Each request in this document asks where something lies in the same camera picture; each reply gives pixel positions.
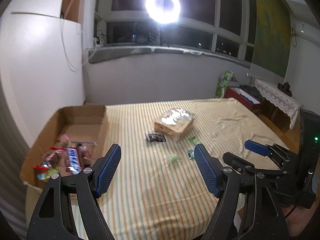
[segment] blue textured rubber pad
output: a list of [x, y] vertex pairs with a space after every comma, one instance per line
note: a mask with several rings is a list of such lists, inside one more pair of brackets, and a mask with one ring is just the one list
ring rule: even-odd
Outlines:
[[120, 162], [120, 159], [121, 147], [118, 145], [111, 153], [106, 165], [103, 167], [98, 177], [98, 186], [96, 190], [97, 195], [101, 196], [102, 194], [107, 192], [113, 175], [115, 174], [118, 164]]
[[220, 190], [218, 188], [217, 175], [214, 173], [207, 157], [204, 155], [204, 152], [199, 145], [195, 147], [195, 160], [208, 191], [215, 197], [218, 197], [220, 195]]
[[262, 145], [260, 143], [254, 142], [252, 140], [247, 140], [244, 143], [244, 147], [249, 150], [252, 151], [254, 153], [257, 153], [259, 155], [262, 156], [269, 156], [270, 155], [270, 151], [269, 148], [265, 145]]

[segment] metal bolt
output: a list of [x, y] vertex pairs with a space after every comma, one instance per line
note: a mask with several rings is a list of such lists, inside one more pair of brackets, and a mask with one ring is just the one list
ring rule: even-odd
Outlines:
[[57, 179], [59, 178], [59, 173], [54, 173], [51, 175], [51, 179]]
[[263, 179], [263, 178], [264, 178], [264, 174], [261, 173], [261, 172], [258, 172], [258, 173], [257, 173], [257, 177], [258, 177], [259, 179]]
[[88, 174], [88, 173], [90, 173], [91, 171], [92, 171], [92, 169], [91, 169], [90, 167], [85, 168], [85, 169], [83, 170], [83, 172], [84, 172], [85, 174]]
[[232, 169], [231, 169], [230, 167], [224, 167], [224, 168], [223, 168], [223, 171], [224, 171], [225, 173], [231, 173], [231, 172], [232, 172]]

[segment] black snack packet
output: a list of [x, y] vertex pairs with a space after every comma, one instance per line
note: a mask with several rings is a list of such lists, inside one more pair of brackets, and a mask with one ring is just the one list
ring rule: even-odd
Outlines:
[[166, 139], [163, 134], [157, 133], [146, 133], [146, 138], [148, 142], [166, 142]]

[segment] table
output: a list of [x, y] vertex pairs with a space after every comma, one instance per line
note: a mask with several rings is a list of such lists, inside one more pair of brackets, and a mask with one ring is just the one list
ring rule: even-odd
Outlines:
[[[154, 120], [171, 108], [184, 108], [196, 115], [194, 127], [182, 140], [147, 143]], [[266, 157], [244, 148], [247, 139], [285, 147], [282, 141], [246, 107], [233, 98], [205, 99], [107, 106], [107, 148], [118, 143], [122, 158], [109, 190], [99, 200], [102, 213], [115, 239], [191, 240], [201, 235], [217, 205], [194, 160], [187, 155], [196, 136], [208, 152], [223, 164], [230, 151], [257, 168], [277, 169]], [[171, 163], [171, 155], [178, 161]], [[30, 221], [39, 192], [28, 188], [26, 216]], [[79, 237], [87, 239], [79, 207], [73, 200]]]
[[298, 117], [299, 109], [302, 108], [303, 104], [294, 97], [289, 97], [281, 92], [274, 83], [257, 78], [253, 79], [253, 83], [265, 99], [273, 103], [290, 117], [290, 129], [293, 129]]

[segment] windowsill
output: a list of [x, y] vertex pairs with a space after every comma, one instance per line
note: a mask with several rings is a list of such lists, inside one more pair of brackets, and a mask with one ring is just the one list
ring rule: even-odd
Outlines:
[[[89, 57], [94, 52], [94, 49], [89, 51]], [[97, 48], [94, 56], [89, 60], [90, 64], [101, 63], [104, 61], [117, 59], [121, 57], [143, 55], [151, 53], [174, 53], [174, 54], [192, 54], [195, 56], [209, 56], [227, 60], [243, 67], [250, 68], [250, 63], [240, 61], [238, 58], [230, 57], [224, 54], [215, 53], [213, 51], [177, 48], [177, 47], [160, 47], [160, 46], [107, 46]]]

